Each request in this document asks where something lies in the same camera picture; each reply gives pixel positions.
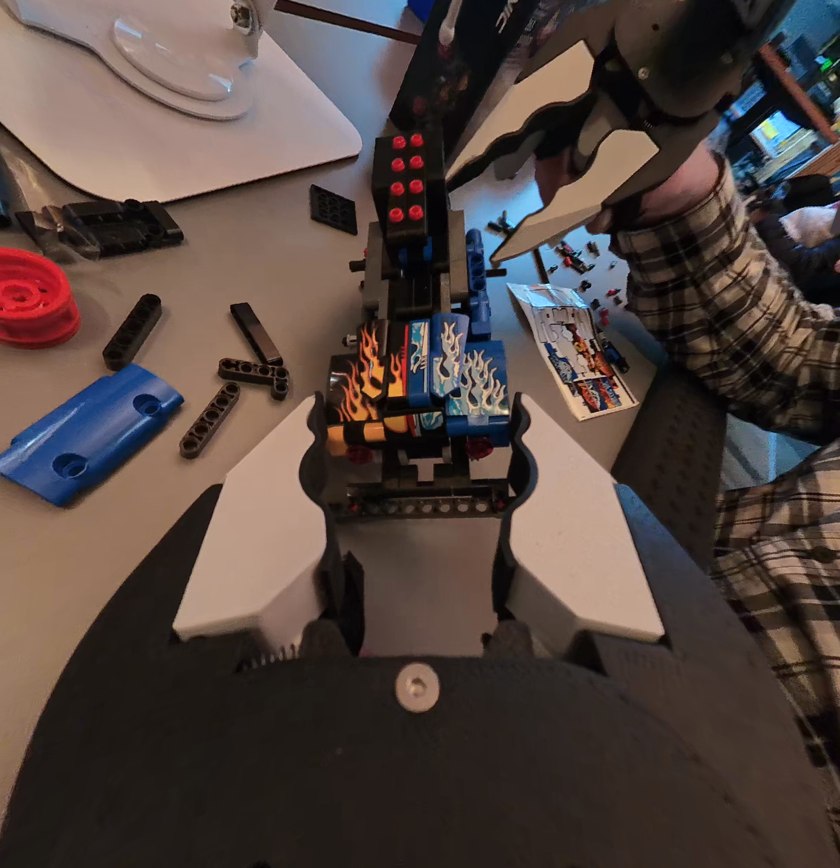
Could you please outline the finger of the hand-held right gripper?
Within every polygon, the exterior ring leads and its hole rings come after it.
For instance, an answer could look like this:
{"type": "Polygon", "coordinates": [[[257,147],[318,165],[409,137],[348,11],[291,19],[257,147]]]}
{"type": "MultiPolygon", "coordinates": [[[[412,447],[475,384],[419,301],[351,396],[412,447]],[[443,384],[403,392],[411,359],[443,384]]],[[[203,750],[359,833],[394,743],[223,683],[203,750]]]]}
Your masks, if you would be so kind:
{"type": "Polygon", "coordinates": [[[560,238],[608,208],[608,201],[660,150],[642,131],[615,129],[600,143],[591,165],[559,188],[543,209],[527,215],[490,256],[493,266],[560,238]]]}
{"type": "Polygon", "coordinates": [[[513,179],[557,131],[563,131],[565,148],[578,147],[597,101],[591,89],[596,60],[582,40],[514,82],[447,169],[447,191],[489,167],[495,179],[513,179]]]}

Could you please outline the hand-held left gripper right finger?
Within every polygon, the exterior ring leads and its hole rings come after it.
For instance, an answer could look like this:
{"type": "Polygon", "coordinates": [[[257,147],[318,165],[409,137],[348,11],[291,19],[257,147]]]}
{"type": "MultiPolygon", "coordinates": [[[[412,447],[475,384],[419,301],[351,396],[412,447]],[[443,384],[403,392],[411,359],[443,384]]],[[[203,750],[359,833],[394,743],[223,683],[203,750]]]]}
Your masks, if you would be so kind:
{"type": "Polygon", "coordinates": [[[611,474],[532,397],[516,394],[511,422],[498,605],[541,645],[586,632],[656,644],[664,625],[611,474]]]}

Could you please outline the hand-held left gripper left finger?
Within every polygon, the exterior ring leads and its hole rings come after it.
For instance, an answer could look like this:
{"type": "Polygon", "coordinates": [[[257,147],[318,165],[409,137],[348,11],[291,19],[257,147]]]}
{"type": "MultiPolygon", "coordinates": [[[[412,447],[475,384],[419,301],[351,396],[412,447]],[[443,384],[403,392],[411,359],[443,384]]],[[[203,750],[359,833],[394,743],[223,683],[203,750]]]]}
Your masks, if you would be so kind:
{"type": "Polygon", "coordinates": [[[324,397],[307,397],[227,473],[174,617],[184,642],[251,632],[292,643],[341,568],[324,503],[324,397]]]}

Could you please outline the blue skull sticker panel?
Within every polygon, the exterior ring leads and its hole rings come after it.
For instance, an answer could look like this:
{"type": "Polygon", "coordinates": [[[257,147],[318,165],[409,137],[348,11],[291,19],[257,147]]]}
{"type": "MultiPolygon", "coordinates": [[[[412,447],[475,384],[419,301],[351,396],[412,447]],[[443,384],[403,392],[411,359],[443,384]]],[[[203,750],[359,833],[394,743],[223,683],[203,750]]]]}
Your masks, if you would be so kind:
{"type": "Polygon", "coordinates": [[[466,233],[466,255],[469,287],[469,335],[468,342],[485,342],[491,339],[491,306],[488,297],[486,255],[479,229],[471,228],[466,233]]]}

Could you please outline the toy brick truck model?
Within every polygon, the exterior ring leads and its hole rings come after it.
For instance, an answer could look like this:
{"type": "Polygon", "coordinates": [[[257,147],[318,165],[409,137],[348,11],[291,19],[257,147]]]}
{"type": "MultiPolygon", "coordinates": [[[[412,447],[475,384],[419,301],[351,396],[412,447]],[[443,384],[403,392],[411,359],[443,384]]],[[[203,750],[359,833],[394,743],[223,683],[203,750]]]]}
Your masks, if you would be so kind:
{"type": "Polygon", "coordinates": [[[464,213],[446,187],[435,127],[375,140],[375,220],[361,274],[361,319],[331,357],[325,409],[333,458],[380,467],[345,483],[337,520],[501,514],[505,478],[474,478],[472,462],[510,445],[503,343],[468,342],[464,213]]]}

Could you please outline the person's right forearm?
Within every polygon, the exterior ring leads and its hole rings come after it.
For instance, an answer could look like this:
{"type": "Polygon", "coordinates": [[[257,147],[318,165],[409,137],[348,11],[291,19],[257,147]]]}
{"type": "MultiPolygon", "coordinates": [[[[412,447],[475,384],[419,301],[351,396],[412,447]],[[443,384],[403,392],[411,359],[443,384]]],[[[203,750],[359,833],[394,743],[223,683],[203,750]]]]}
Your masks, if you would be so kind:
{"type": "Polygon", "coordinates": [[[830,443],[840,437],[840,308],[802,297],[719,158],[723,174],[696,207],[612,235],[631,311],[739,418],[830,443]]]}

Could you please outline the person's right hand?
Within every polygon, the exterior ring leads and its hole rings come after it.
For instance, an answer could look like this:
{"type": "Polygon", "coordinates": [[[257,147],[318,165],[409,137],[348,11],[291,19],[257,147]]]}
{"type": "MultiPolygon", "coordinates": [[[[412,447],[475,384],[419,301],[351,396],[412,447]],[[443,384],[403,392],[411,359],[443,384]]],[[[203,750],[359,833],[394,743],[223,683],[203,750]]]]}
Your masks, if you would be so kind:
{"type": "Polygon", "coordinates": [[[717,186],[722,174],[723,160],[718,157],[709,139],[705,139],[669,179],[642,194],[635,215],[627,219],[618,216],[614,210],[604,210],[587,223],[587,232],[613,234],[666,222],[705,200],[717,186]]]}

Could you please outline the scattered small brick pieces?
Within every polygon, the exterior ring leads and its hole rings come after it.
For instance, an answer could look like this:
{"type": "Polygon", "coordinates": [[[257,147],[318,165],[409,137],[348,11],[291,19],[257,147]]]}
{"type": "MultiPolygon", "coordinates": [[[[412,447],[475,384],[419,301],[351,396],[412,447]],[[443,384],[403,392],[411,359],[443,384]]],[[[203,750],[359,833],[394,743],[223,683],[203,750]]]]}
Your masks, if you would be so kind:
{"type": "MultiPolygon", "coordinates": [[[[564,238],[538,249],[549,274],[549,283],[539,283],[534,267],[535,287],[560,290],[565,299],[583,302],[598,328],[609,327],[612,314],[622,312],[626,304],[627,269],[609,250],[608,244],[594,241],[578,230],[574,239],[564,238]]],[[[531,252],[527,256],[534,266],[531,252]]]]}

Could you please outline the black toy set box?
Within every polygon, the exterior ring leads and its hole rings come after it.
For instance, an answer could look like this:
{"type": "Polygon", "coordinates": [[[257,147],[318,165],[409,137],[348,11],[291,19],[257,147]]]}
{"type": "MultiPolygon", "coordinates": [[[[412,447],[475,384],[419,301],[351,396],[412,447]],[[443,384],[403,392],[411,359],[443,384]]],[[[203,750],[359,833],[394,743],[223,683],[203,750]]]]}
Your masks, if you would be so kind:
{"type": "Polygon", "coordinates": [[[455,40],[438,41],[436,1],[389,113],[400,131],[437,128],[452,160],[527,63],[591,1],[463,1],[455,40]]]}

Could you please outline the long thin black beam piece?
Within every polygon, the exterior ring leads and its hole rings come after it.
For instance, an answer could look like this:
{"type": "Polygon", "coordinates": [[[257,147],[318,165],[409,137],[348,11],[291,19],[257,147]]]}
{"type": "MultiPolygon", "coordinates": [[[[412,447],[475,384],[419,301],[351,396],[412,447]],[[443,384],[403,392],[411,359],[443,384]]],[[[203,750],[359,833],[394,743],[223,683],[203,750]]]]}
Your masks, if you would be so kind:
{"type": "Polygon", "coordinates": [[[235,382],[223,384],[180,440],[178,453],[183,459],[193,460],[201,456],[238,403],[240,393],[239,384],[235,382]]]}

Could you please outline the black angled beam piece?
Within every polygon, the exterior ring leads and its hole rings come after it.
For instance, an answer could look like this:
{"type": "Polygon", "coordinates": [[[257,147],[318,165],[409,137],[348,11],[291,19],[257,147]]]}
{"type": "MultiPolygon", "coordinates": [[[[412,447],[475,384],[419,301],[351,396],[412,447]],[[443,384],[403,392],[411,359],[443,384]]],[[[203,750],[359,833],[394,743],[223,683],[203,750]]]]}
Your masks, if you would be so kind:
{"type": "Polygon", "coordinates": [[[270,389],[272,398],[277,402],[284,402],[290,392],[290,374],[280,364],[222,358],[219,360],[217,374],[224,381],[265,386],[270,389]]]}

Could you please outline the colourful sticker sheet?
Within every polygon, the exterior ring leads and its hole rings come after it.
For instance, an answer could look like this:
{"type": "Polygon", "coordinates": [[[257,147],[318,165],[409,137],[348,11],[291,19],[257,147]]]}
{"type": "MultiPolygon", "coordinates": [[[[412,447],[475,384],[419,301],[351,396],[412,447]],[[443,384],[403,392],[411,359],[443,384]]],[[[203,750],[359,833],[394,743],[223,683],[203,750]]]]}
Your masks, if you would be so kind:
{"type": "Polygon", "coordinates": [[[593,314],[576,290],[510,281],[507,289],[574,418],[585,421],[638,407],[605,354],[593,314]]]}

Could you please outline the blue curved panel piece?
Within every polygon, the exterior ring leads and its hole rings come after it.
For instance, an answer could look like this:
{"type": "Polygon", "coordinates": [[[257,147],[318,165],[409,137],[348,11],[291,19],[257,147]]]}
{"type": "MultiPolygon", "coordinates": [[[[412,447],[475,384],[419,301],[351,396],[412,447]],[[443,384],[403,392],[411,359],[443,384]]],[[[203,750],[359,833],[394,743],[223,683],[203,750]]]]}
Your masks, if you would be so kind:
{"type": "Polygon", "coordinates": [[[174,387],[131,363],[18,433],[0,453],[0,477],[66,506],[146,446],[183,403],[174,387]]]}

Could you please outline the black square plate piece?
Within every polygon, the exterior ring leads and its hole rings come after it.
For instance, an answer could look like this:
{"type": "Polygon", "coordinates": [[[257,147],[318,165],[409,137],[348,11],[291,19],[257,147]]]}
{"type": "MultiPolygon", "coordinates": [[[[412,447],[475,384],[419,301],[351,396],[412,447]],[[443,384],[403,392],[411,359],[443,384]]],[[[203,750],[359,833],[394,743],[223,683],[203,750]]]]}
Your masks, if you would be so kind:
{"type": "Polygon", "coordinates": [[[310,218],[351,236],[358,235],[357,209],[354,201],[317,184],[309,187],[310,218]]]}

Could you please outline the red wheel rim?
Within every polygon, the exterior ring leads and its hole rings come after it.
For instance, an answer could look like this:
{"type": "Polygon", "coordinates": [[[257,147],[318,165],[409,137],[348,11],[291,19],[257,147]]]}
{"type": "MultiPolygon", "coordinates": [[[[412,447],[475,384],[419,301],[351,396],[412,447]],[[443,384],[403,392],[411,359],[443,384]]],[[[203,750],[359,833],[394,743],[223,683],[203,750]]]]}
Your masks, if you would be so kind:
{"type": "Polygon", "coordinates": [[[0,246],[0,343],[39,350],[63,344],[80,328],[67,275],[42,255],[0,246]]]}

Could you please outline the white book stand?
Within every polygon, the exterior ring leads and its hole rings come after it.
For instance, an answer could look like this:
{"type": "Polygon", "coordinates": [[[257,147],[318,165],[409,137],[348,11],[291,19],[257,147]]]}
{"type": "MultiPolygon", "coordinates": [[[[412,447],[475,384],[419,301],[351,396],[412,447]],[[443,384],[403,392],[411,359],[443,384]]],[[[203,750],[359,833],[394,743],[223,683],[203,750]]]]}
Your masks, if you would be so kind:
{"type": "Polygon", "coordinates": [[[0,123],[69,185],[177,201],[358,156],[277,2],[0,2],[0,123]]]}

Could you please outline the black studded plate piece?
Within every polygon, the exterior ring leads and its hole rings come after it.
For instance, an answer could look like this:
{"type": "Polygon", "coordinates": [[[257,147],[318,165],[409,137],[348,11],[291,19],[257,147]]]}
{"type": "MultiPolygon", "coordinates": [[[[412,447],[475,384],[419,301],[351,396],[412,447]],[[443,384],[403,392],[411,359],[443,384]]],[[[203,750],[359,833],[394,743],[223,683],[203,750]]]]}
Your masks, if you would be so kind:
{"type": "Polygon", "coordinates": [[[52,209],[61,242],[99,260],[182,245],[185,233],[159,201],[83,201],[52,209]]]}

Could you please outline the small clear parts bag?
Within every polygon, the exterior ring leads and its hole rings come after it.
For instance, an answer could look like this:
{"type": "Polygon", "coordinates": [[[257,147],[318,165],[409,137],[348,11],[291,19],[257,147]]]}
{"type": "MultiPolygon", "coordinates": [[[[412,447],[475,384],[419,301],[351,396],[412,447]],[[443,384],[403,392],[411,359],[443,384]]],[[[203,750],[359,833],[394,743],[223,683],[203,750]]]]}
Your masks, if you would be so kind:
{"type": "Polygon", "coordinates": [[[101,258],[100,246],[91,234],[79,228],[57,206],[47,205],[40,211],[16,211],[14,221],[41,254],[58,265],[96,262],[101,258]]]}

